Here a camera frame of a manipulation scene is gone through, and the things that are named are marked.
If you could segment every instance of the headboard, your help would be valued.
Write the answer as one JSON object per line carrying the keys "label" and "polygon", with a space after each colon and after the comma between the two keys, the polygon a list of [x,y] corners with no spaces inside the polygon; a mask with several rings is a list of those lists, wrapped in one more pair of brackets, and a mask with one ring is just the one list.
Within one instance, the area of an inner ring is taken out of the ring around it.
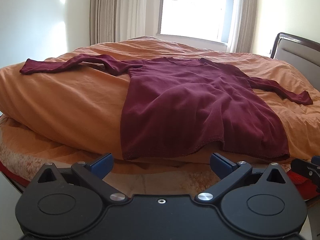
{"label": "headboard", "polygon": [[288,62],[320,91],[320,43],[287,33],[279,33],[271,58]]}

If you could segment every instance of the maroon sweater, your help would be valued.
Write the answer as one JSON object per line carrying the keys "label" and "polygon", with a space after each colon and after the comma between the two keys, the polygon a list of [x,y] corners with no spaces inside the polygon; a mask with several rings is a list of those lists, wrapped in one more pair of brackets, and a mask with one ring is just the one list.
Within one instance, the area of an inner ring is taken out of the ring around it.
{"label": "maroon sweater", "polygon": [[297,95],[276,81],[205,58],[118,61],[80,54],[67,62],[28,59],[20,72],[61,72],[81,62],[102,63],[112,75],[131,77],[120,125],[124,159],[184,156],[213,141],[228,152],[285,159],[289,150],[281,120],[252,89],[312,104],[306,91]]}

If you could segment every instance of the metal screw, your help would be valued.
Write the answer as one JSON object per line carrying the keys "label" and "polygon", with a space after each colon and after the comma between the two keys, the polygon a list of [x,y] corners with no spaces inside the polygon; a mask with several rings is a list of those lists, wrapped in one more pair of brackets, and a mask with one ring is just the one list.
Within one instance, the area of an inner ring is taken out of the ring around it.
{"label": "metal screw", "polygon": [[213,199],[213,195],[208,192],[203,192],[198,194],[198,199],[203,200],[203,201],[209,201]]}
{"label": "metal screw", "polygon": [[113,193],[110,195],[110,199],[113,201],[122,201],[125,199],[125,194],[122,193]]}
{"label": "metal screw", "polygon": [[166,203],[166,200],[165,199],[158,199],[158,203],[159,204],[164,204],[164,203]]}

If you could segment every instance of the floor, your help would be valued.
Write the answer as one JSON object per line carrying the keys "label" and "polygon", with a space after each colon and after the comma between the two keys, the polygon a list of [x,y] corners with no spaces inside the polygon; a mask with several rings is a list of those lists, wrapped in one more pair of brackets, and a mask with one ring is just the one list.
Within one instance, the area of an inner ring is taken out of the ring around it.
{"label": "floor", "polygon": [[0,239],[18,240],[23,236],[14,209],[21,194],[0,172]]}
{"label": "floor", "polygon": [[313,205],[308,210],[308,217],[310,221],[310,228],[312,232],[312,240],[320,240],[320,203]]}

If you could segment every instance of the curtain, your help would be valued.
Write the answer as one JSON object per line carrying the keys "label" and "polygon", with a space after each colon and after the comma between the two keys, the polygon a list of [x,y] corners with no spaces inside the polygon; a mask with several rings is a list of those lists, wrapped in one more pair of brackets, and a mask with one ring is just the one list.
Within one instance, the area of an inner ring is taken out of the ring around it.
{"label": "curtain", "polygon": [[91,44],[115,42],[116,0],[91,0]]}
{"label": "curtain", "polygon": [[247,53],[251,50],[257,12],[257,0],[235,0],[233,27],[228,52]]}
{"label": "curtain", "polygon": [[117,0],[115,41],[145,35],[147,0]]}

